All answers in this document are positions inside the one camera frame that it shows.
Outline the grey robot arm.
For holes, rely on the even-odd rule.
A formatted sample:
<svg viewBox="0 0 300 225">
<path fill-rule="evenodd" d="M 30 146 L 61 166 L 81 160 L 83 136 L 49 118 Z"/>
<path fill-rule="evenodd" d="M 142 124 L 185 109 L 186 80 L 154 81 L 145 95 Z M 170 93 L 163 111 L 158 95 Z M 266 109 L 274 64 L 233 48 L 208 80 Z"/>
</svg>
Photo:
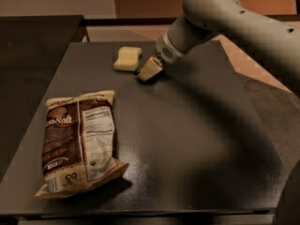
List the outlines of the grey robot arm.
<svg viewBox="0 0 300 225">
<path fill-rule="evenodd" d="M 183 13 L 157 40 L 137 78 L 146 83 L 166 64 L 222 35 L 295 94 L 300 93 L 300 29 L 241 6 L 239 0 L 183 0 Z"/>
</svg>

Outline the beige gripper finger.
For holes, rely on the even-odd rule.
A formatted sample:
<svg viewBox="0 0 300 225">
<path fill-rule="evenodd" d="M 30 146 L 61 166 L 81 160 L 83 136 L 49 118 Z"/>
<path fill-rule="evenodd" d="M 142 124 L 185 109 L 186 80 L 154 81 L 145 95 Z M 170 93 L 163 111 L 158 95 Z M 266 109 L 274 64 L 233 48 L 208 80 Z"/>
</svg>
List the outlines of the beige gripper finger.
<svg viewBox="0 0 300 225">
<path fill-rule="evenodd" d="M 157 57 L 151 56 L 143 65 L 137 78 L 142 82 L 146 82 L 158 75 L 162 68 L 163 63 Z"/>
</svg>

